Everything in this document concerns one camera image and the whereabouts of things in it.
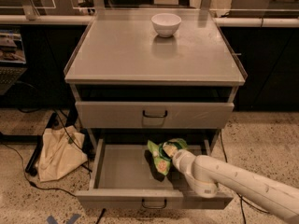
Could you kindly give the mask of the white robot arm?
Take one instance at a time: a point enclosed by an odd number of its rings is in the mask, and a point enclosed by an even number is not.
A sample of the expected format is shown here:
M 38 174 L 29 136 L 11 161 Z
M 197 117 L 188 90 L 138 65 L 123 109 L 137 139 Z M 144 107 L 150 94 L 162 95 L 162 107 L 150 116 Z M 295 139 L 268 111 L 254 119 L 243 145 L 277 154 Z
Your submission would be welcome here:
M 175 145 L 164 143 L 162 151 L 199 196 L 215 197 L 220 183 L 288 224 L 299 224 L 299 189 Z

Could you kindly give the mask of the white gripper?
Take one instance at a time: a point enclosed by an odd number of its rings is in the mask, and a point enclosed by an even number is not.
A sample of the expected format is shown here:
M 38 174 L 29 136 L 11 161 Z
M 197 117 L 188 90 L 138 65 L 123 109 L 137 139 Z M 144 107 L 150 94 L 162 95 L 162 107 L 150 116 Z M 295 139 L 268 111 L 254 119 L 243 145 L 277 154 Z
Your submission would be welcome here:
M 192 154 L 186 149 L 178 150 L 178 147 L 173 143 L 164 143 L 163 151 L 165 154 L 172 158 L 174 166 L 184 175 L 195 175 L 199 168 L 197 167 L 196 161 L 197 156 Z

